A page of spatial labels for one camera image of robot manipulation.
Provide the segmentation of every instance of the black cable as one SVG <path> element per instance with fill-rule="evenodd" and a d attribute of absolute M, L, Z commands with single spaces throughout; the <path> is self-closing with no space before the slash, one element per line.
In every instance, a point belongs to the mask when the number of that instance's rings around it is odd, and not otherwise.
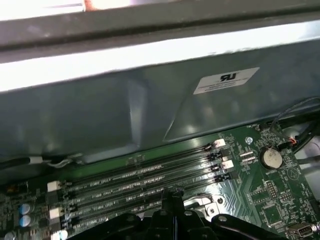
<path fill-rule="evenodd" d="M 0 162 L 0 170 L 27 165 L 29 163 L 30 163 L 30 157 L 21 157 L 21 158 L 11 159 L 8 161 Z"/>
<path fill-rule="evenodd" d="M 284 117 L 285 115 L 287 115 L 288 113 L 292 112 L 294 109 L 299 108 L 303 105 L 305 105 L 306 103 L 312 102 L 312 101 L 319 101 L 320 102 L 320 96 L 313 96 L 313 97 L 309 97 L 307 99 L 304 99 L 302 101 L 296 102 L 295 104 L 293 104 L 292 106 L 288 107 L 286 110 L 284 110 L 283 112 L 281 112 L 271 123 L 270 125 L 270 131 L 273 132 L 275 135 L 277 135 L 280 138 L 285 138 L 287 140 L 290 140 L 291 138 L 289 136 L 286 136 L 285 134 L 283 134 L 282 132 L 278 132 L 275 129 L 275 126 L 277 124 L 277 122 Z"/>
<path fill-rule="evenodd" d="M 292 152 L 296 154 L 307 143 L 309 143 L 320 129 L 320 121 L 312 122 L 299 136 L 297 136 L 297 144 L 292 147 Z"/>
<path fill-rule="evenodd" d="M 314 164 L 314 163 L 320 163 L 320 155 L 318 156 L 312 156 L 307 157 L 303 159 L 297 159 L 298 163 L 301 164 Z"/>

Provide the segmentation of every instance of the ram slot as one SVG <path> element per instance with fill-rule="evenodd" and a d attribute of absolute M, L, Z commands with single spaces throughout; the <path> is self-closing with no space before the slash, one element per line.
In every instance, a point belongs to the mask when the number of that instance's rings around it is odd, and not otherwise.
<path fill-rule="evenodd" d="M 179 172 L 187 172 L 191 170 L 203 169 L 206 167 L 210 167 L 210 163 L 203 163 L 200 161 L 196 161 L 193 163 L 184 163 L 180 165 L 176 165 L 176 168 L 179 169 Z M 95 189 L 94 191 L 85 191 L 85 192 L 76 192 L 74 197 L 74 203 L 77 205 L 82 205 L 87 202 L 92 201 L 101 201 L 103 199 L 107 199 L 116 194 L 121 193 L 131 193 L 135 191 L 135 189 L 140 189 L 141 186 L 149 185 L 158 181 L 162 181 L 163 179 L 167 179 L 170 175 L 177 175 L 177 171 L 175 167 L 170 167 L 168 169 L 163 169 L 158 171 L 156 175 L 148 174 L 146 176 L 140 177 L 140 179 L 136 179 L 136 182 L 128 183 L 122 182 L 121 184 L 111 185 L 110 187 L 100 187 Z"/>
<path fill-rule="evenodd" d="M 140 164 L 141 168 L 148 168 L 148 167 L 152 167 L 154 165 L 158 165 L 159 163 L 164 164 L 166 162 L 170 162 L 172 160 L 176 160 L 176 159 L 181 159 L 181 158 L 186 158 L 186 157 L 190 157 L 190 156 L 195 156 L 197 154 L 205 154 L 208 153 L 207 151 L 207 145 L 205 146 L 201 146 L 201 147 L 197 147 L 191 150 L 187 150 L 187 151 L 183 151 L 183 152 L 179 152 L 179 153 L 175 153 L 175 154 L 171 154 L 171 155 L 167 155 L 164 157 L 158 157 L 158 158 L 154 158 L 154 159 L 150 159 L 148 161 L 142 161 Z M 127 166 L 125 168 L 125 170 L 122 169 L 115 169 L 109 172 L 104 172 L 104 173 L 100 173 L 100 174 L 96 174 L 94 176 L 88 176 L 88 177 L 83 177 L 79 180 L 75 180 L 73 181 L 73 184 L 75 185 L 81 185 L 81 184 L 86 184 L 88 181 L 94 182 L 95 179 L 102 179 L 102 178 L 106 178 L 108 179 L 108 177 L 110 175 L 123 175 L 126 172 L 134 172 L 136 171 L 136 166 Z"/>
<path fill-rule="evenodd" d="M 109 201 L 96 201 L 94 203 L 90 202 L 88 204 L 84 204 L 78 207 L 78 211 L 76 212 L 75 215 L 86 215 L 86 214 L 94 214 L 95 212 L 108 212 L 110 210 L 112 210 L 113 208 L 116 208 L 117 206 L 124 206 L 125 204 L 127 204 L 128 202 L 132 202 L 132 201 L 137 201 L 139 200 L 139 197 L 135 197 L 136 195 L 141 195 L 142 190 L 144 190 L 145 192 L 148 191 L 148 189 L 157 187 L 157 188 L 161 188 L 161 187 L 166 187 L 167 185 L 174 185 L 175 183 L 178 183 L 179 181 L 188 181 L 188 180 L 192 180 L 196 177 L 201 177 L 207 173 L 210 173 L 211 169 L 210 167 L 208 168 L 202 168 L 200 170 L 196 170 L 196 171 L 186 171 L 183 174 L 179 175 L 179 177 L 174 177 L 168 180 L 163 181 L 163 179 L 161 180 L 161 182 L 156 183 L 156 185 L 154 183 L 151 183 L 150 185 L 144 185 L 143 187 L 140 186 L 138 192 L 136 192 L 135 194 L 122 194 L 120 196 L 118 196 L 117 198 L 115 198 L 114 196 L 110 198 Z"/>
<path fill-rule="evenodd" d="M 195 181 L 192 183 L 189 183 L 187 185 L 185 185 L 183 187 L 186 196 L 188 195 L 188 192 L 191 191 L 195 191 L 198 190 L 200 188 L 206 187 L 208 185 L 217 183 L 219 181 L 217 181 L 217 177 L 213 176 L 213 177 L 209 177 L 206 179 L 202 179 L 199 181 Z M 158 207 L 161 206 L 161 193 L 155 194 L 154 196 L 152 196 L 152 198 L 149 198 L 148 203 L 145 203 L 143 201 L 141 202 L 137 202 L 137 203 L 133 203 L 133 204 L 129 204 L 127 206 L 119 206 L 118 208 L 115 208 L 114 210 L 109 211 L 108 213 L 100 213 L 98 215 L 94 215 L 92 217 L 87 216 L 84 218 L 81 218 L 79 220 L 79 223 L 74 226 L 75 228 L 83 228 L 84 226 L 87 227 L 92 227 L 96 224 L 102 223 L 104 222 L 106 219 L 112 219 L 116 216 L 119 216 L 123 213 L 134 213 L 134 214 L 140 214 L 143 213 L 147 210 L 152 210 L 152 209 L 156 209 Z"/>

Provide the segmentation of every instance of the wire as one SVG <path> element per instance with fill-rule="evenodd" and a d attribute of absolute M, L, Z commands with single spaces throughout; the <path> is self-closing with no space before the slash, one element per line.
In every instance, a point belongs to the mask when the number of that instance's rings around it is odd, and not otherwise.
<path fill-rule="evenodd" d="M 287 115 L 288 113 L 292 112 L 294 109 L 299 108 L 309 102 L 312 101 L 319 101 L 320 102 L 320 96 L 313 96 L 313 97 L 309 97 L 307 99 L 304 99 L 302 101 L 296 102 L 295 104 L 293 104 L 292 106 L 288 107 L 286 110 L 284 110 L 283 112 L 281 112 L 271 123 L 270 125 L 270 131 L 273 132 L 275 135 L 277 135 L 280 138 L 284 138 L 287 139 L 288 141 L 291 141 L 292 143 L 294 143 L 292 137 L 286 136 L 285 134 L 283 134 L 282 132 L 279 132 L 275 129 L 275 126 L 277 124 L 277 122 L 284 117 L 285 115 Z"/>
<path fill-rule="evenodd" d="M 312 156 L 312 157 L 307 157 L 303 159 L 297 159 L 298 163 L 300 165 L 302 164 L 314 164 L 314 163 L 320 163 L 320 155 L 318 156 Z"/>
<path fill-rule="evenodd" d="M 15 158 L 8 161 L 0 162 L 0 170 L 27 165 L 29 163 L 30 163 L 30 157 Z"/>
<path fill-rule="evenodd" d="M 307 143 L 309 143 L 320 129 L 320 121 L 312 122 L 299 136 L 298 143 L 292 147 L 292 152 L 296 154 L 299 152 Z"/>
<path fill-rule="evenodd" d="M 50 167 L 56 168 L 56 169 L 61 169 L 64 166 L 72 163 L 73 161 L 71 159 L 64 159 L 59 163 L 50 163 L 50 162 L 46 162 L 46 164 Z"/>

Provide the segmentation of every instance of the motherboard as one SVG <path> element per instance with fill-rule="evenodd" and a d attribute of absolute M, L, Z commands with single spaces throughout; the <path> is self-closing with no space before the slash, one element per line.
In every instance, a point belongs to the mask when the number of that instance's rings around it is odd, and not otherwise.
<path fill-rule="evenodd" d="M 183 189 L 185 207 L 208 220 L 229 214 L 290 240 L 320 239 L 290 231 L 317 223 L 320 208 L 285 142 L 252 124 L 2 186 L 0 239 L 66 240 L 159 208 L 165 188 Z"/>

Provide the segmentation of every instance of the dimm slot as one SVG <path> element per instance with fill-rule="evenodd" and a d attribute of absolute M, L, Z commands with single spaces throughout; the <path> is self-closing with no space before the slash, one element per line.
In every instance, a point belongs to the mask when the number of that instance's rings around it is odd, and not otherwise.
<path fill-rule="evenodd" d="M 171 154 L 171 155 L 167 155 L 167 156 L 163 156 L 163 157 L 157 157 L 154 159 L 150 159 L 148 161 L 142 162 L 140 164 L 141 168 L 147 168 L 147 167 L 151 167 L 152 165 L 157 165 L 159 163 L 165 163 L 165 162 L 169 162 L 171 160 L 174 159 L 180 159 L 180 158 L 185 158 L 191 155 L 195 155 L 195 154 L 199 154 L 199 153 L 206 153 L 207 150 L 207 145 L 205 146 L 201 146 L 201 147 L 196 147 L 187 151 L 182 151 L 182 152 L 178 152 L 175 154 Z M 88 176 L 88 177 L 84 177 L 80 180 L 75 180 L 73 181 L 74 184 L 81 184 L 81 183 L 86 183 L 88 181 L 94 181 L 95 179 L 99 179 L 99 178 L 103 178 L 104 176 L 108 177 L 109 175 L 120 175 L 123 174 L 125 172 L 130 172 L 130 171 L 135 171 L 136 170 L 136 166 L 127 166 L 125 168 L 125 170 L 123 169 L 115 169 L 109 172 L 104 172 L 104 173 L 100 173 L 100 174 L 96 174 L 94 176 Z"/>
<path fill-rule="evenodd" d="M 207 167 L 207 168 L 201 168 L 201 169 L 197 169 L 195 171 L 186 171 L 184 172 L 183 175 L 179 174 L 177 177 L 174 177 L 174 178 L 169 178 L 169 176 L 167 176 L 167 178 L 169 179 L 166 179 L 164 180 L 165 176 L 154 176 L 154 178 L 158 178 L 158 181 L 161 181 L 160 183 L 158 182 L 154 182 L 152 181 L 152 178 L 150 178 L 149 182 L 148 182 L 148 179 L 147 180 L 144 180 L 144 183 L 147 183 L 147 184 L 143 184 L 143 185 L 136 185 L 136 189 L 132 189 L 130 191 L 128 191 L 128 193 L 123 193 L 121 198 L 126 198 L 126 197 L 130 197 L 130 194 L 133 194 L 134 192 L 136 192 L 137 190 L 141 190 L 141 189 L 145 189 L 145 188 L 154 188 L 154 187 L 160 187 L 160 186 L 165 186 L 169 183 L 175 183 L 176 181 L 179 181 L 181 178 L 183 178 L 185 181 L 186 180 L 190 180 L 190 179 L 193 179 L 195 177 L 200 177 L 200 176 L 203 176 L 205 174 L 208 174 L 211 172 L 211 167 Z M 171 171 L 169 173 L 170 175 L 175 175 L 177 174 L 176 171 Z M 114 195 L 110 195 L 108 196 L 108 198 L 114 200 L 115 196 Z M 92 205 L 95 205 L 96 203 L 99 203 L 101 202 L 101 199 L 98 199 L 98 200 L 95 200 L 94 202 L 90 201 L 89 203 L 87 204 L 81 204 L 79 205 L 79 209 L 83 209 L 83 208 L 87 208 L 89 206 L 92 206 Z"/>
<path fill-rule="evenodd" d="M 75 192 L 88 192 L 92 191 L 94 189 L 98 189 L 103 187 L 104 185 L 109 184 L 121 184 L 125 183 L 126 181 L 134 181 L 138 176 L 140 175 L 148 175 L 151 176 L 152 174 L 156 174 L 159 171 L 165 171 L 165 168 L 170 167 L 178 167 L 179 162 L 182 162 L 181 165 L 192 163 L 194 161 L 200 161 L 206 159 L 206 156 L 204 154 L 197 154 L 192 155 L 186 158 L 179 158 L 179 159 L 173 159 L 172 161 L 159 163 L 156 165 L 143 167 L 143 168 L 136 168 L 134 171 L 126 171 L 122 174 L 117 175 L 111 175 L 108 174 L 105 178 L 95 178 L 95 180 L 82 183 L 82 184 L 72 184 L 72 186 L 68 189 L 68 191 L 75 191 Z"/>
<path fill-rule="evenodd" d="M 176 174 L 177 171 L 176 169 L 179 169 L 179 172 L 183 172 L 183 171 L 190 171 L 192 169 L 194 169 L 195 167 L 198 167 L 201 163 L 200 161 L 201 159 L 198 159 L 197 162 L 186 162 L 180 165 L 176 165 L 176 166 L 172 166 L 169 169 L 162 169 L 160 171 L 155 172 L 154 174 L 147 174 L 147 175 L 143 175 L 140 178 L 135 179 L 136 183 L 139 182 L 143 182 L 146 181 L 148 182 L 148 179 L 156 179 L 156 178 L 164 178 L 165 176 L 169 175 L 169 174 Z M 210 166 L 210 163 L 203 163 L 203 165 L 207 165 L 208 167 Z M 128 183 L 128 181 L 122 181 L 121 183 L 117 183 L 115 185 L 111 185 L 110 187 L 99 187 L 99 188 L 95 188 L 92 191 L 85 191 L 85 192 L 75 192 L 75 197 L 74 198 L 78 198 L 78 200 L 75 200 L 75 202 L 77 204 L 82 203 L 82 202 L 86 202 L 86 201 L 92 201 L 94 200 L 101 200 L 104 198 L 108 198 L 109 195 L 113 194 L 113 193 L 117 193 L 119 191 L 121 191 L 121 189 L 125 189 L 124 186 L 130 186 L 130 185 L 134 185 L 135 183 L 132 183 L 132 180 L 130 181 L 130 183 Z"/>
<path fill-rule="evenodd" d="M 205 186 L 214 184 L 214 183 L 216 183 L 216 181 L 217 181 L 217 177 L 214 176 L 214 177 L 211 177 L 208 179 L 200 180 L 198 182 L 193 182 L 193 183 L 190 183 L 189 185 L 186 185 L 184 187 L 184 191 L 191 192 L 193 190 L 200 189 Z M 146 210 L 152 210 L 152 209 L 155 209 L 161 205 L 161 201 L 159 200 L 159 199 L 161 199 L 161 193 L 155 195 L 155 199 L 158 199 L 158 200 L 151 201 L 147 204 L 137 203 L 135 205 L 127 206 L 125 209 L 123 209 L 123 207 L 118 207 L 118 208 L 114 209 L 113 211 L 109 212 L 107 215 L 104 212 L 104 213 L 100 213 L 99 215 L 95 215 L 93 217 L 82 218 L 82 219 L 80 219 L 80 222 L 77 225 L 85 225 L 89 221 L 92 221 L 92 219 L 98 219 L 98 218 L 103 218 L 103 217 L 107 217 L 108 219 L 111 219 L 113 217 L 119 216 L 122 213 L 128 213 L 128 212 L 132 212 L 135 214 L 143 213 Z"/>

